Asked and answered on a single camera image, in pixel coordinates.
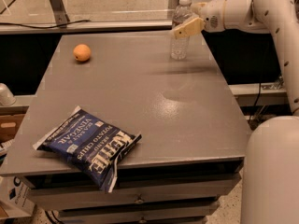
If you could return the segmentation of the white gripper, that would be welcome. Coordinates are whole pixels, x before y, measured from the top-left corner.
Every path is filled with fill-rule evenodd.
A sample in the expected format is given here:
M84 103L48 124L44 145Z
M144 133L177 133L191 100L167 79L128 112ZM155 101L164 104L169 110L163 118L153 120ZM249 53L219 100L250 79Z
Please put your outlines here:
M207 32L223 32L224 9L226 0L212 0L210 2L199 2L191 4L191 11L200 14L200 17L188 18L181 25L172 29L172 36L175 39L186 38L200 34L204 28Z

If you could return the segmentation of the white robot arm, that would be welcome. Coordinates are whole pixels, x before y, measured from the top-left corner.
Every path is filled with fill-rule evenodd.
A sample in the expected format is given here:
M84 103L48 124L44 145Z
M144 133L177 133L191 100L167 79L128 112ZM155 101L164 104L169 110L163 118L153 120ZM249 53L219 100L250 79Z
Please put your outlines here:
M192 2L175 38L229 29L271 35L285 96L249 138L244 159L240 224L299 224L298 0Z

